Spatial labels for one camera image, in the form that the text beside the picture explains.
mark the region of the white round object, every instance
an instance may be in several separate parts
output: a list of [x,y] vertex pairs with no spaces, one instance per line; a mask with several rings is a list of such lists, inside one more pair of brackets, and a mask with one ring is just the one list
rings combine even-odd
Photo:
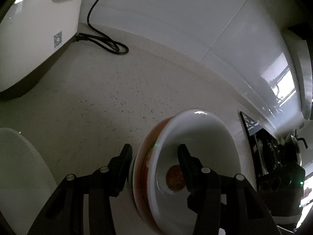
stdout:
[[214,114],[191,109],[177,114],[162,130],[149,163],[148,200],[154,220],[164,234],[191,235],[197,214],[187,207],[186,187],[171,191],[166,173],[178,165],[177,149],[185,144],[191,156],[220,175],[241,173],[235,141]]
[[17,235],[26,235],[57,187],[46,163],[20,133],[0,128],[0,211]]

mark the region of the white appliance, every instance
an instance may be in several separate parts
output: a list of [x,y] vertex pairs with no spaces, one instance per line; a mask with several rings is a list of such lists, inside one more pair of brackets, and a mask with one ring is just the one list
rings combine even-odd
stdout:
[[16,0],[0,23],[0,92],[77,32],[81,0]]

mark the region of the white wall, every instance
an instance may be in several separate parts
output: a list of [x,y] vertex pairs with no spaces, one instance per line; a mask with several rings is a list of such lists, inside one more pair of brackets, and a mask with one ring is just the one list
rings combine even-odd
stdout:
[[[82,1],[81,22],[94,1]],[[100,0],[90,21],[156,41],[212,68],[278,133],[303,120],[292,60],[281,36],[281,30],[302,21],[293,0]],[[269,84],[287,67],[296,93],[279,107]]]

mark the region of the white bowl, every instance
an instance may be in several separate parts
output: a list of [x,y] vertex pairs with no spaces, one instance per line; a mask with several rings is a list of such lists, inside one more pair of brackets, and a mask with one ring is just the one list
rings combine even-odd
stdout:
[[159,135],[149,163],[148,200],[159,228],[168,235],[191,235],[197,214],[187,207],[186,187],[173,192],[166,173],[178,165],[177,148],[186,144],[191,156],[220,175],[241,173],[234,139],[214,114],[200,109],[183,111],[172,118]]

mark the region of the brown object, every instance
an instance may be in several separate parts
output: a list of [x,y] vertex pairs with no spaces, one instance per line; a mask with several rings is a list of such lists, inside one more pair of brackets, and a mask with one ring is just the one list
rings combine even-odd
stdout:
[[167,171],[166,185],[173,192],[180,191],[185,187],[183,172],[179,165],[174,165]]
[[73,36],[69,39],[62,47],[60,47],[56,52],[54,52],[47,60],[45,60],[41,65],[39,65],[35,70],[22,78],[19,82],[15,83],[8,89],[0,92],[0,99],[10,100],[18,98],[30,91],[39,80],[46,74],[46,72],[54,65],[54,63],[59,59],[59,57],[67,50],[71,43],[75,41],[76,37]]

